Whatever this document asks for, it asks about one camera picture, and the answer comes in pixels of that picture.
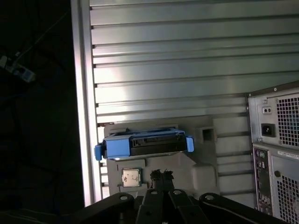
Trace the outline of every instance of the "metal edge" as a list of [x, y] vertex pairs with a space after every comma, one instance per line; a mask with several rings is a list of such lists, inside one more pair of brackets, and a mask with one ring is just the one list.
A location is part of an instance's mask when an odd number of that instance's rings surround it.
[[263, 90], [257, 90], [257, 91], [249, 93], [248, 97], [257, 97], [257, 96], [261, 96], [264, 94], [286, 91], [286, 90], [291, 90], [291, 89], [295, 89], [295, 88], [299, 88], [299, 81], [286, 83], [286, 84], [282, 84], [282, 85], [277, 85], [277, 86], [273, 86], [273, 87], [263, 89]]
[[271, 204], [272, 204], [272, 215], [274, 216], [276, 205], [274, 203], [274, 195], [276, 194], [275, 192], [275, 187], [273, 183], [273, 166], [272, 166], [272, 156], [271, 156], [271, 151], [268, 150], [268, 167], [269, 167], [269, 180], [270, 180], [270, 192], [271, 192]]
[[98, 143], [92, 67], [89, 1], [71, 0], [74, 60], [84, 204], [102, 199], [100, 163], [93, 156]]
[[251, 151], [251, 156], [253, 157], [253, 173], [254, 173], [254, 179], [252, 180], [254, 183], [255, 183], [255, 186], [256, 186], [256, 189], [255, 189], [255, 193], [256, 193], [256, 199], [254, 201], [254, 207], [255, 208], [258, 208], [258, 193], [257, 193], [257, 182], [256, 182], [256, 159], [255, 159], [255, 153], [254, 153], [254, 150], [253, 150], [253, 146], [252, 146], [252, 129], [251, 129], [251, 119], [250, 119], [250, 110], [249, 110], [249, 98], [244, 96], [245, 97], [245, 101], [246, 101], [246, 109], [247, 109], [247, 123], [248, 123], [248, 128], [249, 128], [249, 136], [248, 136], [248, 140], [249, 142], [251, 143], [249, 145], [250, 147], [250, 151]]
[[256, 98], [248, 98], [251, 142], [258, 142], [260, 136]]

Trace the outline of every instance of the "ribbed metal panel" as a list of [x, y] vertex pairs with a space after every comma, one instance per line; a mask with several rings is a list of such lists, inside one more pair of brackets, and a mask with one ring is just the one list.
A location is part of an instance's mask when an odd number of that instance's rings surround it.
[[251, 160], [236, 158], [250, 157], [244, 93], [299, 79], [299, 2], [90, 0], [89, 10], [97, 122], [213, 115], [228, 160], [221, 192], [251, 197]]

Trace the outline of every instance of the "power strip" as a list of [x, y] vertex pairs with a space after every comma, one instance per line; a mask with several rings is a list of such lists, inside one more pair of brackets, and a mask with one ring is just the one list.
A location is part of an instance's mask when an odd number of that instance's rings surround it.
[[36, 75], [33, 71], [25, 68], [20, 64], [13, 64], [12, 60], [6, 56], [2, 56], [0, 59], [0, 67], [6, 71], [18, 76], [20, 79], [24, 80], [26, 83], [31, 83], [35, 81]]

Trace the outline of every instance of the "black connector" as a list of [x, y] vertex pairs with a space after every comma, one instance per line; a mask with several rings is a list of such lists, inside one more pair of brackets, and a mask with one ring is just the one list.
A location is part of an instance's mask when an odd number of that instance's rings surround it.
[[275, 138], [275, 124], [262, 124], [262, 136]]

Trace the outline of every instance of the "vent slot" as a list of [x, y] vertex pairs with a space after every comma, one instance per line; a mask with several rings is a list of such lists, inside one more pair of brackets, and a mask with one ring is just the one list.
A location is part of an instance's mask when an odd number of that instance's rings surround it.
[[282, 176], [277, 181], [280, 217], [291, 224], [299, 223], [299, 186], [298, 182]]
[[277, 103], [278, 133], [282, 144], [299, 146], [299, 98], [280, 99]]

